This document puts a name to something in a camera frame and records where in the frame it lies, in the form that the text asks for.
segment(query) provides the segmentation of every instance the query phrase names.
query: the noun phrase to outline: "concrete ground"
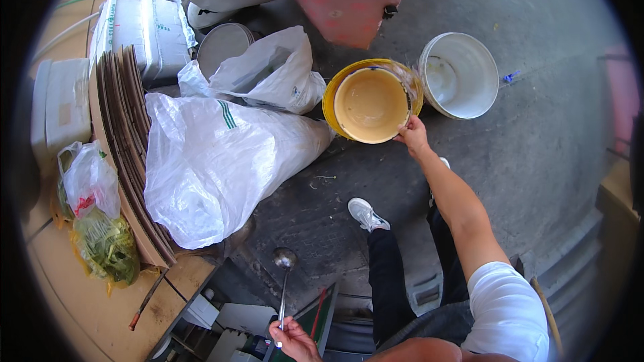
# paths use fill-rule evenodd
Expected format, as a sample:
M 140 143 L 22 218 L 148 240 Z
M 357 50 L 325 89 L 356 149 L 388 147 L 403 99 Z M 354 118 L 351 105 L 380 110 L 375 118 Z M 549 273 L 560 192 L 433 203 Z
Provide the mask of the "concrete ground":
M 494 106 L 478 119 L 451 120 L 426 105 L 421 118 L 430 145 L 480 197 L 510 256 L 554 240 L 590 210 L 612 137 L 597 57 L 624 40 L 605 0 L 402 0 L 367 51 L 326 42 L 294 0 L 240 12 L 236 20 L 262 33 L 302 24 L 314 69 L 325 78 L 366 58 L 415 65 L 423 46 L 447 31 L 475 36 L 493 54 L 500 76 L 521 72 L 501 85 Z M 319 107 L 312 113 L 321 115 Z M 335 280 L 343 293 L 370 295 L 366 234 L 346 211 L 353 196 L 369 200 L 391 222 L 410 293 L 440 273 L 424 220 L 428 188 L 404 146 L 337 138 L 258 206 L 255 233 L 233 255 L 268 284 L 268 303 L 279 302 L 283 277 L 270 261 L 276 246 L 291 247 L 302 260 L 290 278 L 287 312 Z

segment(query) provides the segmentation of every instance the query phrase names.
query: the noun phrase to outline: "hand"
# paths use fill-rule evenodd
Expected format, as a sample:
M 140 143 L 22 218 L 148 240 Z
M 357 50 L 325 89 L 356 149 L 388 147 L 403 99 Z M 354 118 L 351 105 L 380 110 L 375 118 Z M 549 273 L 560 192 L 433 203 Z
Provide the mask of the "hand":
M 269 333 L 275 342 L 282 343 L 281 350 L 297 362 L 322 362 L 318 346 L 293 316 L 284 318 L 284 331 L 279 329 L 279 320 L 273 321 Z
M 407 125 L 398 125 L 398 135 L 393 138 L 407 145 L 409 155 L 418 161 L 418 157 L 430 149 L 427 143 L 427 130 L 418 116 L 411 115 Z

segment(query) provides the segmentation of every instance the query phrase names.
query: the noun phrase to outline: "white sneaker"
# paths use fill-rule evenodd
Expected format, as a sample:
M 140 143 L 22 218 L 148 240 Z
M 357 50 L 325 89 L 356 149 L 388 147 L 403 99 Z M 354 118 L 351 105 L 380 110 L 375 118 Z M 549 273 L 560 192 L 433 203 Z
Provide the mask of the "white sneaker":
M 391 229 L 389 222 L 383 220 L 378 214 L 374 212 L 374 208 L 366 200 L 353 197 L 347 204 L 351 217 L 355 218 L 360 223 L 360 228 L 366 229 L 370 233 L 375 227 L 382 227 L 384 229 Z
M 445 166 L 447 166 L 447 168 L 451 169 L 449 167 L 449 161 L 447 161 L 447 158 L 439 157 L 439 159 L 443 162 L 443 164 L 445 164 Z M 434 206 L 434 193 L 431 191 L 431 188 L 430 188 L 430 197 L 431 197 L 430 198 L 430 207 L 433 207 Z

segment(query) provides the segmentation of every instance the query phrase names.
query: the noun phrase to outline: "white t-shirt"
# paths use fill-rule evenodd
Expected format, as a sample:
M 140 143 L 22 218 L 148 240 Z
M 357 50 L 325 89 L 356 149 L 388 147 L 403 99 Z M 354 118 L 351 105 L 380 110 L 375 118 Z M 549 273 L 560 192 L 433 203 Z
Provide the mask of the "white t-shirt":
M 548 325 L 543 304 L 526 279 L 501 261 L 479 267 L 468 282 L 474 326 L 461 344 L 479 354 L 503 354 L 520 362 L 545 362 Z

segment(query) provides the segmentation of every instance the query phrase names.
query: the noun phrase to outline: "forearm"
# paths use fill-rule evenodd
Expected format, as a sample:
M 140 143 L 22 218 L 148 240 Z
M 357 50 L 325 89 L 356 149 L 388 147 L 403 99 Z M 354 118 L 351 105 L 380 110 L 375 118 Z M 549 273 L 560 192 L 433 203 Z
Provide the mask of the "forearm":
M 490 261 L 509 263 L 498 245 L 485 207 L 474 191 L 452 172 L 429 147 L 417 157 L 430 184 L 434 201 L 449 226 L 465 279 Z
M 419 164 L 430 184 L 440 214 L 450 229 L 489 225 L 485 208 L 474 191 L 445 166 L 432 149 L 427 148 L 419 154 Z

